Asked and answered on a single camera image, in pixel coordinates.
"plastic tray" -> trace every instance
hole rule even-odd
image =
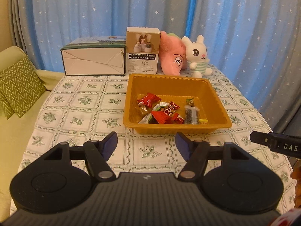
[[[180,106],[176,112],[185,118],[186,99],[194,97],[195,106],[200,109],[200,119],[208,124],[138,124],[143,118],[137,108],[137,100],[148,92],[162,98],[162,102],[173,101]],[[130,74],[126,91],[123,124],[141,134],[186,134],[210,133],[218,128],[229,128],[232,123],[219,97],[203,78]]]

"white bunny plush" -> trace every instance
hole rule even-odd
[[[189,68],[192,70],[192,77],[202,78],[212,73],[207,67],[210,59],[207,58],[207,48],[204,44],[204,37],[199,35],[197,42],[192,42],[187,36],[183,36],[182,42],[186,46],[186,58],[190,61]]]

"tablecloth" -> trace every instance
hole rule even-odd
[[[191,140],[202,139],[214,146],[234,142],[252,154],[282,179],[284,194],[277,210],[284,213],[294,206],[295,180],[290,178],[291,165],[285,155],[271,152],[265,146],[252,143],[252,130],[271,129],[231,81],[216,67],[207,76],[222,101],[230,119],[230,129],[210,134],[187,135]],[[184,71],[182,76],[191,76]],[[19,171],[59,142],[70,146],[82,145],[91,139],[102,140],[108,133],[118,134],[118,145],[108,164],[119,172],[174,172],[177,176],[185,161],[175,146],[174,135],[142,135],[123,125],[123,112],[128,83],[126,76],[65,76],[43,104],[35,129],[23,155]],[[207,171],[221,164],[209,161]],[[73,166],[86,171],[83,161]],[[12,202],[11,213],[16,211]]]

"patrick star plush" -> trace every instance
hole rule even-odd
[[[179,76],[187,68],[186,47],[177,35],[161,31],[159,59],[165,75]]]

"yellow wall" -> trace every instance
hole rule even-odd
[[[8,19],[8,0],[0,0],[0,52],[12,45]]]

